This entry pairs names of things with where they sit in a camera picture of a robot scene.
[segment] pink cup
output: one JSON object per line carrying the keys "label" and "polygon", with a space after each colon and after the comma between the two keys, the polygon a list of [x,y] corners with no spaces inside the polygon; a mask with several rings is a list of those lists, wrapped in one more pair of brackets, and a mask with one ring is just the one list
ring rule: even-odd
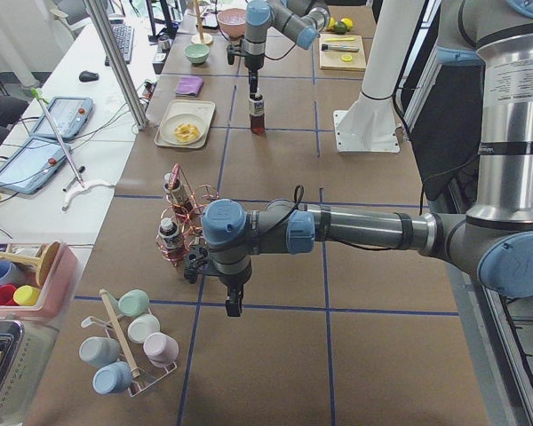
{"label": "pink cup", "polygon": [[14,293],[18,288],[13,284],[4,284],[0,286],[0,306],[18,306],[14,302]]}
{"label": "pink cup", "polygon": [[149,335],[144,341],[143,348],[150,362],[160,368],[172,364],[179,355],[178,342],[160,332]]}

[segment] brown table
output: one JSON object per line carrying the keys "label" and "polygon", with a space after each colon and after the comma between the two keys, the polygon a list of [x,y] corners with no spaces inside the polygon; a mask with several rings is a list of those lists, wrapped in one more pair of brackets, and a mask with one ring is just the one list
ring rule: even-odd
{"label": "brown table", "polygon": [[[332,13],[354,19],[369,52],[370,10]],[[255,136],[247,130],[245,68],[227,64],[220,35],[208,61],[192,67],[182,55],[189,37],[178,35],[147,113],[159,122],[178,79],[201,75],[199,99],[217,105],[207,143],[180,151],[156,146],[155,129],[137,136],[25,424],[488,424],[441,262],[337,244],[318,244],[308,255],[255,256],[243,316],[232,319],[217,279],[188,284],[181,268],[161,259],[162,179],[177,162],[191,185],[215,185],[247,209],[290,198],[302,184],[305,201],[418,214],[409,143],[399,154],[337,152],[331,113],[357,99],[362,75],[319,70],[315,48],[267,60],[259,73],[267,130]],[[267,53],[280,56],[290,46],[273,31]],[[104,316],[99,288],[117,296],[144,288],[163,332],[179,342],[179,369],[148,394],[101,397],[92,389],[94,369],[77,351],[96,331],[80,321]]]}

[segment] cutting board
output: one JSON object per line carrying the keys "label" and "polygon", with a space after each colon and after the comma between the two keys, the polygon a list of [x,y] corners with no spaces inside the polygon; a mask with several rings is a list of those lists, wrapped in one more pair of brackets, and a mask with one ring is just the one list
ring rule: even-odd
{"label": "cutting board", "polygon": [[[331,41],[326,42],[327,39],[333,38],[353,38],[353,41]],[[320,52],[320,69],[338,69],[349,71],[365,71],[367,63],[365,62],[365,51],[363,50],[363,41],[360,35],[337,35],[333,33],[322,33],[319,38],[320,44],[318,50]],[[339,44],[344,46],[359,47],[359,51],[356,53],[348,51],[322,51],[322,44]],[[344,62],[341,60],[343,54],[352,55],[351,62]]]}

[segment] pink bowl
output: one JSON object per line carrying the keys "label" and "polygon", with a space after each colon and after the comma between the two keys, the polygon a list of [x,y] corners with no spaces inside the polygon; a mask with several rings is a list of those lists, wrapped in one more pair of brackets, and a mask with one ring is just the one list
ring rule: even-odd
{"label": "pink bowl", "polygon": [[231,38],[239,38],[245,34],[245,13],[244,9],[225,9],[217,14],[217,21],[221,31]]}

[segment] black computer mouse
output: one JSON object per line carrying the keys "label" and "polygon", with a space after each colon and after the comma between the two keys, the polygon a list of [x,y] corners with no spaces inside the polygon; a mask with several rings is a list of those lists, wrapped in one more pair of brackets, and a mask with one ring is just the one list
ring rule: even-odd
{"label": "black computer mouse", "polygon": [[94,82],[96,80],[99,80],[99,75],[97,73],[93,73],[92,71],[83,71],[79,75],[79,81],[83,83]]}

